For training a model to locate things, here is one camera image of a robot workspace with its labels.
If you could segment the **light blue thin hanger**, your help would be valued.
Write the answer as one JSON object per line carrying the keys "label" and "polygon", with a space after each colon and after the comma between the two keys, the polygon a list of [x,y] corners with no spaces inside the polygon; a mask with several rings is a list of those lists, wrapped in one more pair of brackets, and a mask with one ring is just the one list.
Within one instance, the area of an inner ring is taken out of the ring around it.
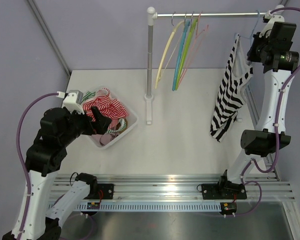
{"label": "light blue thin hanger", "polygon": [[257,20],[256,20],[256,22],[255,22],[255,24],[254,24],[254,27],[253,27],[253,29],[252,29],[252,31],[251,31],[249,37],[247,37],[247,36],[242,36],[242,35],[240,35],[238,32],[236,32],[236,33],[234,34],[234,38],[233,38],[234,40],[236,39],[236,37],[241,37],[242,39],[249,40],[250,46],[253,44],[253,35],[254,35],[254,32],[255,32],[255,30],[256,30],[256,28],[257,28],[257,26],[258,26],[259,19],[260,19],[260,16],[261,16],[261,13],[260,13],[259,10],[256,10],[255,12],[257,13],[257,17],[256,17]]}

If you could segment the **brown tank top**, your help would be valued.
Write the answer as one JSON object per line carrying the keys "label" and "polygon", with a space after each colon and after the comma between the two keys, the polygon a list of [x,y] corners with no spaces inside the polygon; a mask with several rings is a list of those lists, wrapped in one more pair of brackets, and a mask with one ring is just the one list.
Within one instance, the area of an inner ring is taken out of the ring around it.
{"label": "brown tank top", "polygon": [[126,118],[120,118],[118,120],[118,124],[116,126],[116,131],[117,132],[124,132],[127,127],[128,127],[127,119]]}

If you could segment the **pink tank top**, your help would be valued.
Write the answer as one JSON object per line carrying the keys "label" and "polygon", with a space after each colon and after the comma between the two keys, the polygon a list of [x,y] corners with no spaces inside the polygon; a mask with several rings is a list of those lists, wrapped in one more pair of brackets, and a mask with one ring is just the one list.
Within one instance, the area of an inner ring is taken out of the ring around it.
{"label": "pink tank top", "polygon": [[106,133],[103,135],[95,134],[91,136],[91,139],[98,147],[104,147],[119,135],[120,135],[119,133]]}

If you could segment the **black white striped tank top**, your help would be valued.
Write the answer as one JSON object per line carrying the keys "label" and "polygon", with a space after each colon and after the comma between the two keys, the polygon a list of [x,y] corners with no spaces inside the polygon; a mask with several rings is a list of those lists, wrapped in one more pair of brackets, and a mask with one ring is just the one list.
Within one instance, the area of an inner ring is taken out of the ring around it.
{"label": "black white striped tank top", "polygon": [[253,77],[253,65],[246,59],[241,40],[237,34],[216,95],[209,133],[218,142],[224,139],[237,120],[239,109],[246,104],[244,92]]}

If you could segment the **pink hanger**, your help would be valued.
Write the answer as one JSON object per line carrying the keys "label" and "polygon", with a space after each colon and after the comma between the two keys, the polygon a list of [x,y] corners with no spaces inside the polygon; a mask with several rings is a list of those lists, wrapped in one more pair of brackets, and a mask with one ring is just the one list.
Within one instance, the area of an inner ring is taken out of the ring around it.
{"label": "pink hanger", "polygon": [[188,53],[186,56],[186,60],[185,60],[183,69],[182,69],[178,88],[180,87],[181,82],[183,81],[188,69],[190,68],[191,64],[193,63],[193,61],[196,57],[197,51],[199,50],[199,48],[200,48],[202,42],[204,41],[206,34],[209,30],[209,25],[207,24],[201,31],[199,31],[199,25],[200,25],[200,21],[202,18],[202,14],[203,14],[203,12],[201,11],[199,16],[197,17],[198,22],[197,22],[196,28],[194,30],[193,37],[192,37],[192,40],[191,40],[191,43],[190,43],[190,46],[188,49]]}

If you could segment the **green hanger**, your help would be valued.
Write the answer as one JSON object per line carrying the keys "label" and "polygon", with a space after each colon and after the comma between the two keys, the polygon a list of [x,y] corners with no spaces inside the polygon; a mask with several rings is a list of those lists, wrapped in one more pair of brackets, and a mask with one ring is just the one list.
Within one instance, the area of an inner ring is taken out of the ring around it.
{"label": "green hanger", "polygon": [[197,23],[198,23],[198,19],[197,18],[192,18],[190,20],[190,26],[188,28],[187,35],[185,37],[184,46],[183,46],[183,51],[182,51],[182,56],[181,56],[181,62],[180,62],[179,71],[178,71],[178,77],[177,77],[177,82],[176,82],[176,90],[179,87],[179,83],[180,83],[180,80],[181,80],[182,70],[184,68],[184,64],[185,64],[186,57],[187,57],[187,54],[188,54],[188,51],[189,51],[190,43],[192,41],[192,38],[193,38],[194,31],[195,31],[195,28],[197,26]]}

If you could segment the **cream hanger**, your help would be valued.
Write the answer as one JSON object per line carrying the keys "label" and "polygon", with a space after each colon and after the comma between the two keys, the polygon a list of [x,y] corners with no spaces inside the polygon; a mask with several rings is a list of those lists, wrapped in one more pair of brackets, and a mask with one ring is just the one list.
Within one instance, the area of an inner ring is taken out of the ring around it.
{"label": "cream hanger", "polygon": [[170,63],[170,61],[171,61],[171,59],[172,59],[175,51],[176,51],[176,49],[177,49],[177,46],[180,43],[181,38],[182,38],[182,36],[180,35],[180,37],[178,38],[178,40],[177,40],[177,42],[175,44],[175,47],[174,47],[173,51],[170,54],[169,59],[167,60],[165,66],[164,66],[168,50],[170,49],[171,43],[172,43],[172,41],[173,41],[173,39],[174,39],[174,37],[175,37],[178,29],[180,27],[184,27],[185,26],[185,23],[182,22],[182,21],[180,21],[177,25],[173,24],[173,19],[174,19],[174,15],[175,14],[176,14],[176,12],[173,12],[171,14],[172,32],[171,32],[171,34],[170,34],[170,36],[168,38],[168,41],[167,41],[167,43],[165,45],[165,48],[163,50],[162,57],[161,57],[161,60],[160,60],[159,66],[158,66],[158,70],[157,70],[157,74],[156,74],[156,79],[155,79],[155,84],[154,84],[154,88],[155,89],[158,88],[159,82],[161,81],[161,79],[162,79],[162,77],[163,77],[163,75],[164,75],[164,73],[165,73],[165,71],[166,71],[166,69],[167,69],[167,67],[168,67],[168,65],[169,65],[169,63]]}

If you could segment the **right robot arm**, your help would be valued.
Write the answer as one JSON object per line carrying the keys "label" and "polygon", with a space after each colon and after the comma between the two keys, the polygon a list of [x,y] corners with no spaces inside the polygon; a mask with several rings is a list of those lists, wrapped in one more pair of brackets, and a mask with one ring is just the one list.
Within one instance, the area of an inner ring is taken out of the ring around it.
{"label": "right robot arm", "polygon": [[216,199],[247,198],[245,174],[252,168],[261,173],[274,167],[261,169],[258,162],[274,154],[273,165],[279,159],[279,150],[288,146],[291,137],[286,134],[285,114],[289,87],[299,67],[299,53],[291,50],[297,25],[283,21],[269,21],[267,26],[253,35],[247,60],[261,63],[264,74],[264,94],[261,114],[255,129],[244,130],[237,160],[219,178],[212,196]]}

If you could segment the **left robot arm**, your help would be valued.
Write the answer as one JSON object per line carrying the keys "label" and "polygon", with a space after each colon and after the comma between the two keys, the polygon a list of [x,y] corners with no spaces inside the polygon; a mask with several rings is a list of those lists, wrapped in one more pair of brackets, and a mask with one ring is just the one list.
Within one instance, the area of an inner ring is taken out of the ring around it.
{"label": "left robot arm", "polygon": [[97,177],[80,173],[70,190],[51,208],[49,193],[67,155],[67,146],[81,135],[104,134],[112,120],[92,107],[93,116],[70,112],[65,107],[47,110],[40,120],[40,129],[33,145],[26,152],[26,184],[19,217],[15,227],[4,240],[57,240],[62,227],[75,207],[84,199],[95,199],[101,206],[103,199],[113,197],[114,185],[98,184]]}

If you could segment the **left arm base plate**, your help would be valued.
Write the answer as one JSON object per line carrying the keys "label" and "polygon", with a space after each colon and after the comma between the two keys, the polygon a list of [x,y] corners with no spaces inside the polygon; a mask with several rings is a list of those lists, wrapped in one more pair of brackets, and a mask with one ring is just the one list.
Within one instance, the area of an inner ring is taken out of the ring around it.
{"label": "left arm base plate", "polygon": [[112,200],[114,196],[114,187],[113,183],[98,183],[95,186],[90,188],[90,192],[86,200]]}

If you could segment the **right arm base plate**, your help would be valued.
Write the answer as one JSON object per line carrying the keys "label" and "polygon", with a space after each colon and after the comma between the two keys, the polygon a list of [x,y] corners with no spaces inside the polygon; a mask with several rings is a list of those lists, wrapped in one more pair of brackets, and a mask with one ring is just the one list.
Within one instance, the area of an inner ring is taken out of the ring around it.
{"label": "right arm base plate", "polygon": [[243,184],[225,184],[221,186],[217,183],[200,184],[202,198],[204,200],[246,200],[247,193]]}

